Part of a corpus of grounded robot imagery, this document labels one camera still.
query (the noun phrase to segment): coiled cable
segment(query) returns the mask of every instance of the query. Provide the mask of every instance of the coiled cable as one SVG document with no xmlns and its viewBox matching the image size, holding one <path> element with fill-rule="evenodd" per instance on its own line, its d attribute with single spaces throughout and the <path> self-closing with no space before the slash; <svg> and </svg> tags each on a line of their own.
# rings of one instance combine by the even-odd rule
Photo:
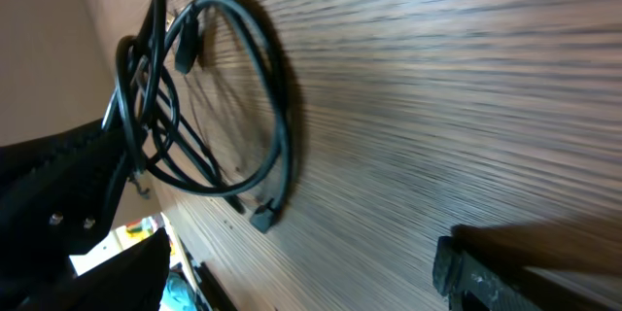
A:
<svg viewBox="0 0 622 311">
<path fill-rule="evenodd" d="M 175 39 L 185 30 L 185 25 L 197 20 L 202 11 L 211 8 L 216 8 L 225 15 L 251 58 L 275 118 L 267 156 L 251 176 L 235 184 L 225 183 L 221 168 L 209 147 L 202 142 L 181 114 L 175 85 L 163 64 Z M 179 190 L 204 196 L 231 199 L 251 189 L 266 178 L 277 158 L 281 156 L 282 176 L 278 192 L 264 202 L 251 218 L 257 229 L 266 232 L 283 208 L 293 177 L 288 90 L 280 52 L 276 50 L 276 46 L 256 17 L 236 0 L 193 0 L 179 13 L 168 31 L 165 29 L 165 22 L 166 0 L 152 0 L 139 34 L 120 40 L 116 53 L 116 89 L 102 127 L 104 129 L 123 127 L 127 151 L 137 172 L 147 170 L 162 182 Z M 257 41 L 251 30 L 258 37 Z M 260 49 L 267 56 L 267 65 Z M 145 75 L 148 76 L 146 83 L 143 78 Z M 166 86 L 166 91 L 158 88 L 160 81 Z M 139 116 L 134 112 L 137 100 L 141 109 Z M 163 106 L 169 110 L 168 114 L 163 110 Z M 182 135 L 180 124 L 188 132 L 190 140 L 200 153 Z M 155 155 L 151 157 L 143 151 L 143 144 L 149 131 L 152 133 L 156 149 Z M 210 186 L 195 181 L 182 170 L 169 154 L 173 144 L 182 150 Z M 169 168 L 172 175 L 158 166 L 160 161 Z"/>
</svg>

